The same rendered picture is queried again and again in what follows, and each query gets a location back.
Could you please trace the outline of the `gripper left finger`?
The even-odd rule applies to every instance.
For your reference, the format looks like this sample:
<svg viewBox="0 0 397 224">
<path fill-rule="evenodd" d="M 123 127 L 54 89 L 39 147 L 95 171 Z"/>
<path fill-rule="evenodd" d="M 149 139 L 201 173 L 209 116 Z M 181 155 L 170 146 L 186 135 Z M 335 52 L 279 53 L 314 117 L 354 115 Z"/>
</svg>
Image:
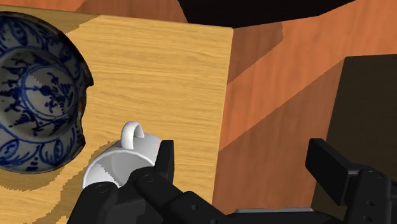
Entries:
<svg viewBox="0 0 397 224">
<path fill-rule="evenodd" d="M 230 219 L 192 191 L 173 185 L 174 141 L 160 143 L 155 165 L 139 168 L 118 188 L 113 182 L 88 185 L 81 192 L 67 224 L 106 224 L 117 202 L 143 199 L 162 217 L 163 224 L 230 224 Z"/>
</svg>

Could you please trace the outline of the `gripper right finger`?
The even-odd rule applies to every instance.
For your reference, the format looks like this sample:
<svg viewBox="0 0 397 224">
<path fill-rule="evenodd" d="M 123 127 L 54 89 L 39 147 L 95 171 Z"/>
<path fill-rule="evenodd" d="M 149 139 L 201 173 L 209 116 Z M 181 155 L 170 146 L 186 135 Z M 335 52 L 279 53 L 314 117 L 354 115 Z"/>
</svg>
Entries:
<svg viewBox="0 0 397 224">
<path fill-rule="evenodd" d="M 397 181 L 367 165 L 354 164 L 321 138 L 309 140 L 305 166 L 338 206 L 342 220 L 325 224 L 397 224 Z"/>
</svg>

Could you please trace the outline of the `white cup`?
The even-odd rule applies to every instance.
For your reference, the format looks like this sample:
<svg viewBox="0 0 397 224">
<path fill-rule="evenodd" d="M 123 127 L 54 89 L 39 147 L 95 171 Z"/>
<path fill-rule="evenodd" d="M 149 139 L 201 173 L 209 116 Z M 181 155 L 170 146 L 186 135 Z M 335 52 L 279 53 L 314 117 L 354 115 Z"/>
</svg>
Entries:
<svg viewBox="0 0 397 224">
<path fill-rule="evenodd" d="M 122 187 L 134 170 L 154 166 L 160 143 L 161 139 L 145 133 L 140 123 L 127 122 L 120 140 L 89 163 L 83 175 L 82 187 L 104 181 Z"/>
</svg>

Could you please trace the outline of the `dark brown box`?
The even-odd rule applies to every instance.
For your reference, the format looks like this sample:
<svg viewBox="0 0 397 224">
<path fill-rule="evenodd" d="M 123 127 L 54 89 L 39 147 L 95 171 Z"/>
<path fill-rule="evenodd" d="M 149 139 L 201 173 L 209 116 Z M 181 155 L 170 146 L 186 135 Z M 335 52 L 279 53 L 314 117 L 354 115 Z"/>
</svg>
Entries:
<svg viewBox="0 0 397 224">
<path fill-rule="evenodd" d="M 322 139 L 397 181 L 397 54 L 347 57 L 310 87 L 326 107 Z"/>
</svg>

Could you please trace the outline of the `light wooden table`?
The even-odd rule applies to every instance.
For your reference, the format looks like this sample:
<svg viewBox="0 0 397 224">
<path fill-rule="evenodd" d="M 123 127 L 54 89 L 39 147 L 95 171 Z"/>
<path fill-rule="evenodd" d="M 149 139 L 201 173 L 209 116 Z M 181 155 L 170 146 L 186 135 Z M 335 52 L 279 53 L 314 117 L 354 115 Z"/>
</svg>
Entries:
<svg viewBox="0 0 397 224">
<path fill-rule="evenodd" d="M 86 145 L 63 168 L 0 170 L 0 224 L 66 224 L 87 165 L 124 123 L 175 145 L 175 185 L 212 199 L 233 31 L 141 18 L 21 8 L 58 27 L 94 78 L 83 116 Z"/>
</svg>

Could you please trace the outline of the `blue and white patterned bowl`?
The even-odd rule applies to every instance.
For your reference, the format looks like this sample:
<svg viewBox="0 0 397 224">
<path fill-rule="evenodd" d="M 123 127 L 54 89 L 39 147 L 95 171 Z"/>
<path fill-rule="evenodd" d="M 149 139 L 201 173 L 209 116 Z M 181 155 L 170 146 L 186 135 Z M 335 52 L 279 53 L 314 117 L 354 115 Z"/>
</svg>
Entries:
<svg viewBox="0 0 397 224">
<path fill-rule="evenodd" d="M 74 159 L 85 146 L 81 120 L 93 84 L 62 31 L 0 11 L 0 169 L 37 174 Z"/>
</svg>

